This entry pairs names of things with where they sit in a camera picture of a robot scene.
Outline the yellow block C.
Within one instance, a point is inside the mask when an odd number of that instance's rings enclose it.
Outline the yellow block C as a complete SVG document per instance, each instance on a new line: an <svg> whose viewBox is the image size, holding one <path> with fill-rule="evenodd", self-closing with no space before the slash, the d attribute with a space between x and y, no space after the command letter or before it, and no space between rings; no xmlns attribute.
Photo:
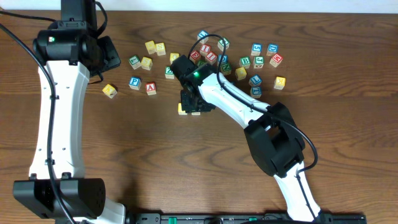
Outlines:
<svg viewBox="0 0 398 224"><path fill-rule="evenodd" d="M187 112L182 109L182 104L178 104L178 114L179 115L187 115Z"/></svg>

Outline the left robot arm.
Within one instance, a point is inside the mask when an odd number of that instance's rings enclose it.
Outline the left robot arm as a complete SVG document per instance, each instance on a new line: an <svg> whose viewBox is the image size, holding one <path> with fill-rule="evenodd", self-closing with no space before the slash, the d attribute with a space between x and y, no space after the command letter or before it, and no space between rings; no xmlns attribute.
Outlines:
<svg viewBox="0 0 398 224"><path fill-rule="evenodd" d="M41 87L37 146L27 180L14 198L42 219L57 223L129 222L123 204L107 198L104 181L88 179L81 149L83 102L89 80L121 63L98 1L62 1L61 18L38 33L28 53L37 62Z"/></svg>

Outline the green block R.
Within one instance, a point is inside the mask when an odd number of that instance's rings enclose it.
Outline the green block R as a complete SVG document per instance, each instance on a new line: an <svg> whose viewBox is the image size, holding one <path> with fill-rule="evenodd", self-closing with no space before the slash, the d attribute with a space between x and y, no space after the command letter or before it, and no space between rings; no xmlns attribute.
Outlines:
<svg viewBox="0 0 398 224"><path fill-rule="evenodd" d="M197 63L197 66L198 66L198 67L201 67L201 66L204 65L204 64L206 64L205 61L199 60L198 63Z"/></svg>

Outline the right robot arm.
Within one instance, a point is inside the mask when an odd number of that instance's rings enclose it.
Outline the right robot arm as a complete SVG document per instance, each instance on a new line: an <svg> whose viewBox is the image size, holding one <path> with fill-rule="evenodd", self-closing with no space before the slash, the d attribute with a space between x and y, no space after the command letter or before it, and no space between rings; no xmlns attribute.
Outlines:
<svg viewBox="0 0 398 224"><path fill-rule="evenodd" d="M179 80L182 110L186 113L224 111L244 130L250 154L257 166L274 177L292 220L316 222L321 208L314 200L305 171L303 150L313 146L297 127L282 103L271 106L241 91L215 67L196 66L185 55L175 59L171 71Z"/></svg>

